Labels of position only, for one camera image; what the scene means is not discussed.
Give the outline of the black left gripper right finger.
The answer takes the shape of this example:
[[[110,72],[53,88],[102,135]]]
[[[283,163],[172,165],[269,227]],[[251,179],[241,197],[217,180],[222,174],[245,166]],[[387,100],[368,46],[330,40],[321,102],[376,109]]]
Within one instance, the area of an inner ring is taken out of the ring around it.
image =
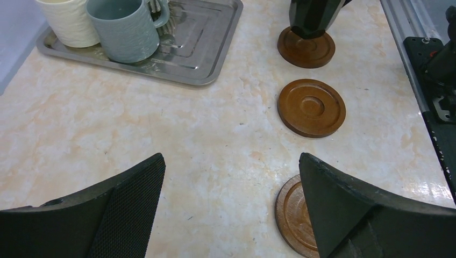
[[[455,209],[383,190],[309,153],[299,169],[320,257],[455,257]]]

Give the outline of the grey blue mug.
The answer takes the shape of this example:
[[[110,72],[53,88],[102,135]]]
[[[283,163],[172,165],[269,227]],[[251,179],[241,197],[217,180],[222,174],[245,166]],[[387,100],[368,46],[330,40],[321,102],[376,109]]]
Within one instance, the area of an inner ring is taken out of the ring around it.
[[[153,20],[149,1],[87,1],[86,12],[109,59],[120,63],[142,61],[158,49],[157,29],[170,17],[168,1],[158,1],[160,17]]]

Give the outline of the cream mug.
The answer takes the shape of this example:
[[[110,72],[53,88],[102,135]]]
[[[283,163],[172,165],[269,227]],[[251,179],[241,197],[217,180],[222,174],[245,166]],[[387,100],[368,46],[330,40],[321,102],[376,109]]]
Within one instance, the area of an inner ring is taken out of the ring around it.
[[[85,0],[35,1],[57,38],[66,46],[86,48],[99,37],[86,12]]]

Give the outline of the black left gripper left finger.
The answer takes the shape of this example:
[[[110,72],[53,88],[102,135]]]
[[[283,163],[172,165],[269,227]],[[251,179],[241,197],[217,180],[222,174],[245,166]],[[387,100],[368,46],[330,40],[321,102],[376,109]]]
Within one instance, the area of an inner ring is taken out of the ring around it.
[[[166,164],[161,153],[78,192],[1,211],[1,257],[144,257]]]

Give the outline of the black mug white inside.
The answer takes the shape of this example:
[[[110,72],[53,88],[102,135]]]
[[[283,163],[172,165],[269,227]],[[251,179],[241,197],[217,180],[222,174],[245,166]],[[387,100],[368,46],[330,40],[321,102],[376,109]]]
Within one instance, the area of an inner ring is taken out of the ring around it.
[[[321,37],[351,0],[291,0],[290,29],[302,39]]]

